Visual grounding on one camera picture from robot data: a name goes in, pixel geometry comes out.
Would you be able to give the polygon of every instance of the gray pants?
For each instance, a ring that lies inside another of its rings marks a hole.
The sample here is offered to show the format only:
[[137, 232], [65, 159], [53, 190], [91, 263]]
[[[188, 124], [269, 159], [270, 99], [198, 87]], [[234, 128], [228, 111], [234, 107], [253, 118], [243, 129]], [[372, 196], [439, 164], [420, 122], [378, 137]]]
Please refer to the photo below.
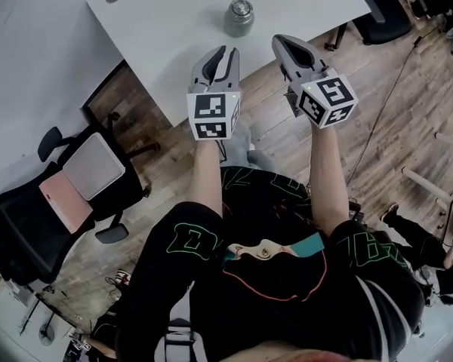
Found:
[[251, 143], [251, 132], [242, 122], [238, 121], [232, 138], [223, 140], [223, 146], [226, 159], [220, 164], [225, 166], [242, 166], [252, 169], [261, 169], [267, 172], [282, 174], [273, 163], [271, 158], [268, 158], [260, 150], [249, 150]]

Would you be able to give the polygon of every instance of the wall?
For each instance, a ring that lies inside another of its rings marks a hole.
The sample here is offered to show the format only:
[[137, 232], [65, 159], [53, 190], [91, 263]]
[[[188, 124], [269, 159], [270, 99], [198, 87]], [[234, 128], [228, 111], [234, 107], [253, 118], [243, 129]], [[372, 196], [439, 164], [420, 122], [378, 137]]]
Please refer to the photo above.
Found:
[[48, 129], [84, 127], [79, 107], [121, 59], [85, 0], [0, 0], [0, 192], [43, 168]]
[[51, 311], [39, 303], [26, 331], [20, 336], [20, 327], [35, 304], [33, 299], [28, 307], [18, 302], [13, 294], [4, 289], [0, 293], [0, 362], [62, 362], [69, 344], [71, 326], [54, 316], [51, 326], [55, 338], [51, 345], [44, 346], [39, 340], [39, 329], [51, 317]]

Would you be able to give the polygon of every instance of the white desk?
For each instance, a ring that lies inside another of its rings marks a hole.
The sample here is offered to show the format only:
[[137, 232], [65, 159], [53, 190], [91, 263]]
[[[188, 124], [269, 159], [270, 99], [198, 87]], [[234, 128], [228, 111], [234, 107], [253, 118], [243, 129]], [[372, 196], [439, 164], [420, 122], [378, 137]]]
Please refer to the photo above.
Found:
[[240, 52], [240, 77], [275, 57], [277, 33], [312, 39], [370, 12], [364, 0], [249, 0], [255, 23], [244, 38], [223, 31], [231, 0], [88, 0], [106, 32], [166, 118], [187, 117], [191, 68], [222, 44]]

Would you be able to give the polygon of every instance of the pink laptop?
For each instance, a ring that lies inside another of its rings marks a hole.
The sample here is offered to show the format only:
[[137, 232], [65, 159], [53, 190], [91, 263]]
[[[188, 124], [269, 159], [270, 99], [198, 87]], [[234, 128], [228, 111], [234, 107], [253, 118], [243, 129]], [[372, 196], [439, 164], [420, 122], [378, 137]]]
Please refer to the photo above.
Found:
[[89, 203], [63, 171], [46, 179], [39, 188], [70, 233], [77, 232], [92, 213]]

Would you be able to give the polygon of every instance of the wooden floor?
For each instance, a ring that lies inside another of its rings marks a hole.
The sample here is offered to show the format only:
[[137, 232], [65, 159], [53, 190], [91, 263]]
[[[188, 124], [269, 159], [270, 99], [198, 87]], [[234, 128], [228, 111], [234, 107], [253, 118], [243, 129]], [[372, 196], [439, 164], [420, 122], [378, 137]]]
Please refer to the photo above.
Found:
[[[351, 25], [337, 52], [323, 50], [332, 33], [312, 41], [329, 65], [349, 77], [360, 99], [350, 120], [337, 127], [346, 178], [414, 40], [432, 29], [432, 24], [423, 21], [415, 24], [417, 29], [406, 37], [381, 46], [364, 46]], [[292, 115], [277, 65], [271, 63], [246, 78], [242, 89], [241, 119], [251, 128], [257, 149], [286, 173], [307, 183], [310, 123], [305, 116]], [[123, 223], [131, 233], [129, 238], [104, 245], [92, 233], [86, 234], [54, 283], [56, 293], [45, 293], [51, 304], [85, 331], [111, 304], [107, 295], [113, 287], [104, 278], [113, 276], [118, 268], [132, 272], [150, 229], [185, 198], [195, 147], [188, 123], [171, 128], [127, 66], [106, 85], [91, 108], [101, 120], [111, 111], [121, 115], [115, 132], [126, 151], [152, 140], [163, 149], [134, 159], [141, 180], [152, 183], [153, 193], [125, 212]], [[401, 169], [410, 167], [447, 192], [453, 191], [453, 148], [434, 139], [438, 130], [453, 136], [453, 56], [450, 43], [435, 30], [410, 56], [349, 184], [350, 196], [362, 205], [371, 227], [386, 229], [378, 217], [390, 202], [397, 201], [403, 215], [436, 231], [441, 220], [434, 197], [403, 177]]]

